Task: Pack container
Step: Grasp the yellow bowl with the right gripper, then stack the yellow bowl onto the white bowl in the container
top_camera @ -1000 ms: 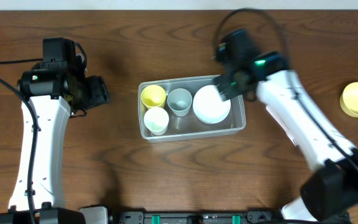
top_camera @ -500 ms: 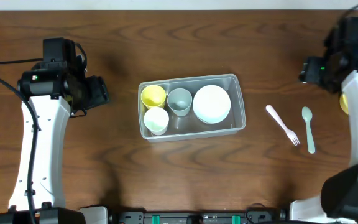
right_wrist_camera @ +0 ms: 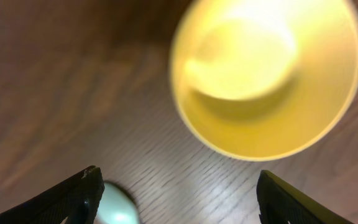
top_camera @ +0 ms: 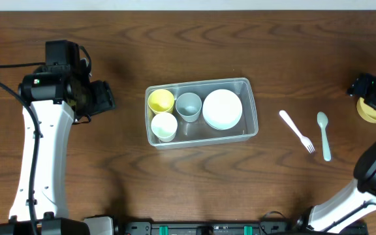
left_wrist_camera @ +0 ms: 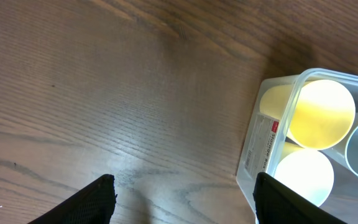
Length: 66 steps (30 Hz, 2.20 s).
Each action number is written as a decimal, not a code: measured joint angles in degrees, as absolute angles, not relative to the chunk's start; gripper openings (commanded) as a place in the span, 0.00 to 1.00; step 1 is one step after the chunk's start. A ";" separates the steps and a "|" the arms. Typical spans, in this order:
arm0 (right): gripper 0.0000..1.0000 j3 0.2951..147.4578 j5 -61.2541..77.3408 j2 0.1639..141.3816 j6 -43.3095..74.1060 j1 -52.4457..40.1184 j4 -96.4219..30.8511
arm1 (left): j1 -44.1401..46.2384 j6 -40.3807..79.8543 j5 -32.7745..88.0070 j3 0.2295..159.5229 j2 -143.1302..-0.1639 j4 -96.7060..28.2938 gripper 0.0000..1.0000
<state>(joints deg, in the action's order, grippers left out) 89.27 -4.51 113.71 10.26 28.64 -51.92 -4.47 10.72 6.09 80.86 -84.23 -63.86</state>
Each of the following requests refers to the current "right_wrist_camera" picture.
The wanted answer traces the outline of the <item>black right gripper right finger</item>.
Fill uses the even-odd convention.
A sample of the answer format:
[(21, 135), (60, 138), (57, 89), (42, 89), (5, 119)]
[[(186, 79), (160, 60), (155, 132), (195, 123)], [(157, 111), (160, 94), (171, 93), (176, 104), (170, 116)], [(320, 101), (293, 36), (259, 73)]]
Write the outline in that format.
[(268, 170), (256, 192), (261, 224), (352, 224)]

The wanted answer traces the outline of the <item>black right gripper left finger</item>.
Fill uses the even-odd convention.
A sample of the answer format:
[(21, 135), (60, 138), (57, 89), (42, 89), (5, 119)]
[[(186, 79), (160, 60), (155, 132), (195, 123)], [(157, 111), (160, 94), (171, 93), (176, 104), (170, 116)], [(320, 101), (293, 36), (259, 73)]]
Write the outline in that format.
[(103, 192), (101, 169), (89, 166), (36, 197), (0, 213), (0, 223), (92, 224)]

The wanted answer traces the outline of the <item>yellow plastic bowl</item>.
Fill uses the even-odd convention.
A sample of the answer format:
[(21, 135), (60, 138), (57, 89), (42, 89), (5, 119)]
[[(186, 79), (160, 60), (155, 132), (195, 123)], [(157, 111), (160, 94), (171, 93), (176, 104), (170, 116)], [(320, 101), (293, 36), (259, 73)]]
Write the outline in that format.
[(344, 0), (193, 1), (176, 29), (170, 87), (189, 130), (235, 159), (296, 154), (358, 89), (358, 13)]

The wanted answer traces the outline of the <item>mint green plastic spoon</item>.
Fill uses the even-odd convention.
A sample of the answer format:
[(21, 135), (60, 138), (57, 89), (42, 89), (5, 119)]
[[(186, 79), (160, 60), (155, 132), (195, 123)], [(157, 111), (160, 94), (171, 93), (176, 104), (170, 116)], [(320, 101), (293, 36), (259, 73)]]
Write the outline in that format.
[(104, 192), (96, 218), (102, 224), (140, 224), (138, 209), (133, 199), (112, 182), (104, 182)]

